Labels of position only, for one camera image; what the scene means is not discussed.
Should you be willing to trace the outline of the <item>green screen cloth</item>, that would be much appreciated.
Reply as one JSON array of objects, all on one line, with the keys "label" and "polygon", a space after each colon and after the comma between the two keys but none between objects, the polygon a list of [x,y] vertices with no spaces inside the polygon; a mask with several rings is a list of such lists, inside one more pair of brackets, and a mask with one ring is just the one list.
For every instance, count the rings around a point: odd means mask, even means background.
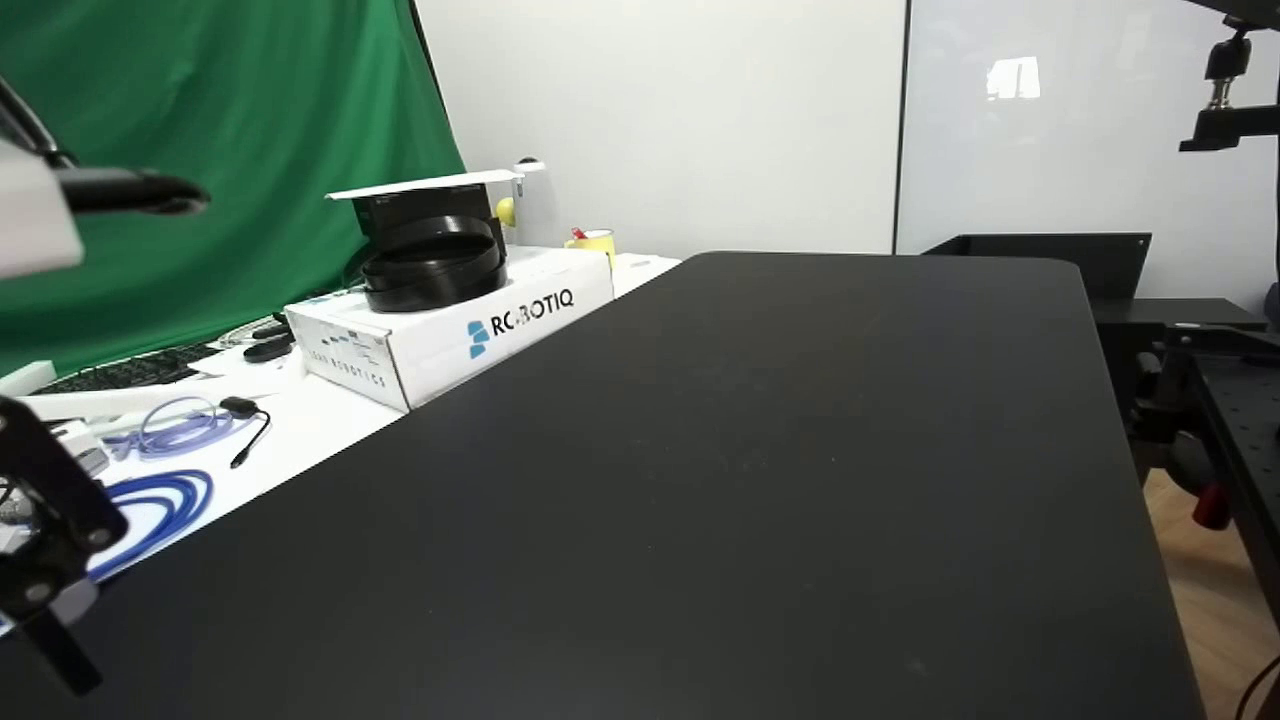
[{"label": "green screen cloth", "polygon": [[0,0],[0,76],[83,163],[192,179],[103,211],[83,261],[0,284],[0,368],[190,345],[344,279],[350,186],[454,172],[413,0]]}]

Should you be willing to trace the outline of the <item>black computer keyboard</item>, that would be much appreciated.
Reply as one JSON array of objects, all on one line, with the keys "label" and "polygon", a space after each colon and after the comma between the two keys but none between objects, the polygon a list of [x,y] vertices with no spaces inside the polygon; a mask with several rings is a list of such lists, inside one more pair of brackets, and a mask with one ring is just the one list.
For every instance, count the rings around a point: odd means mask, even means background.
[{"label": "black computer keyboard", "polygon": [[176,382],[196,372],[206,349],[192,351],[146,351],[114,362],[95,362],[57,381],[57,392],[110,392],[110,386],[146,386],[146,382]]}]

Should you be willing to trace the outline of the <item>black computer mouse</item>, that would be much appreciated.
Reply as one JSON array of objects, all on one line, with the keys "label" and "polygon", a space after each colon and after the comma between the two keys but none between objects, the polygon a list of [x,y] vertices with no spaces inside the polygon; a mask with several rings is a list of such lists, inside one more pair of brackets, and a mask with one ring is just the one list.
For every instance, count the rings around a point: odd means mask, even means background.
[{"label": "black computer mouse", "polygon": [[270,362],[270,361],[279,361],[294,351],[294,334],[270,334],[270,339],[255,339],[251,349],[245,349],[245,361],[250,362]]}]

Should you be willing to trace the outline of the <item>white flat board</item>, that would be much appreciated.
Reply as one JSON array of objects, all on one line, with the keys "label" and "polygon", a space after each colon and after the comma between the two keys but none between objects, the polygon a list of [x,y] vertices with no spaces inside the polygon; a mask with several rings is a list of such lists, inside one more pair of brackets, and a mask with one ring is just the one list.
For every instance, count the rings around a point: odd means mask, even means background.
[{"label": "white flat board", "polygon": [[533,160],[533,163],[507,163],[507,169],[484,169],[484,172],[454,172],[454,177],[419,177],[419,179],[336,186],[336,192],[326,192],[326,198],[350,202],[350,198],[435,192],[435,186],[521,182],[523,177],[536,177],[544,169],[547,169],[544,160]]}]

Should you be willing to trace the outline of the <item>white Robotiq cardboard box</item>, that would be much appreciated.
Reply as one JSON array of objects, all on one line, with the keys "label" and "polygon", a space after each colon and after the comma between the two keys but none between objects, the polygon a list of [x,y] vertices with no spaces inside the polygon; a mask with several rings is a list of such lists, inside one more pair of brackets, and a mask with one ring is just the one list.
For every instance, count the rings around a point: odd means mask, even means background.
[{"label": "white Robotiq cardboard box", "polygon": [[378,312],[366,292],[288,303],[305,368],[383,407],[409,413],[617,294],[613,261],[584,248],[533,248],[507,284],[428,312]]}]

